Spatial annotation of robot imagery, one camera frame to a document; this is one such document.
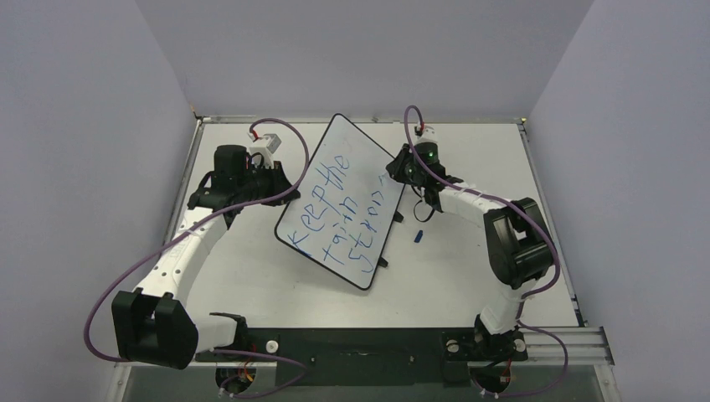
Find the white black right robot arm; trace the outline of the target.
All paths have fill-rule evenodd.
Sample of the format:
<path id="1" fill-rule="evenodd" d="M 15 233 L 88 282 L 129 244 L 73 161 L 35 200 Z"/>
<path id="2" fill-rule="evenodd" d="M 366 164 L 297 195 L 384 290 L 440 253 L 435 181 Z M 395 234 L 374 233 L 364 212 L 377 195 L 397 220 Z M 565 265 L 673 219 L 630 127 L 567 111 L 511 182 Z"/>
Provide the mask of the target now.
<path id="1" fill-rule="evenodd" d="M 559 258 L 538 204 L 485 194 L 446 173 L 433 142 L 404 144 L 386 167 L 396 182 L 418 189 L 436 212 L 466 219 L 483 229 L 496 295 L 476 318 L 474 350 L 492 358 L 506 345 L 504 333 L 519 323 L 525 300 Z"/>

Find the black framed whiteboard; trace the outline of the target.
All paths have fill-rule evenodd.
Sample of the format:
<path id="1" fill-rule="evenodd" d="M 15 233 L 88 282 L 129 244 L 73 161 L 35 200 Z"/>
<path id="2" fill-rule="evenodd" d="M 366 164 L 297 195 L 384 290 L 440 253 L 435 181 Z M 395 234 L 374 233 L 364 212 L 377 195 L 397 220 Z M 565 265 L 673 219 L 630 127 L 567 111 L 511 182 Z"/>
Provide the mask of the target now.
<path id="1" fill-rule="evenodd" d="M 357 289 L 373 284 L 404 185 L 394 155 L 341 114 L 332 117 L 275 226 L 286 246 Z"/>

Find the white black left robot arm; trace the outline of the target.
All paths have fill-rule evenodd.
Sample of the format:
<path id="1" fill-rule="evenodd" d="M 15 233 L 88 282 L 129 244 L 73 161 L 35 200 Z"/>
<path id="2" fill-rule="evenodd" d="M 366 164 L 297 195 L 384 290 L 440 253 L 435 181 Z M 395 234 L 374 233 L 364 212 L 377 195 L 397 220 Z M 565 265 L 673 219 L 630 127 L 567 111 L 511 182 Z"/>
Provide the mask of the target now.
<path id="1" fill-rule="evenodd" d="M 175 245 L 161 252 L 133 291 L 117 292 L 111 303 L 120 358 L 184 369 L 196 354 L 212 349 L 230 360 L 249 352 L 244 317 L 225 312 L 192 317 L 183 300 L 244 204 L 280 206 L 298 198 L 274 154 L 272 146 L 217 147 L 213 170 L 188 199 Z"/>

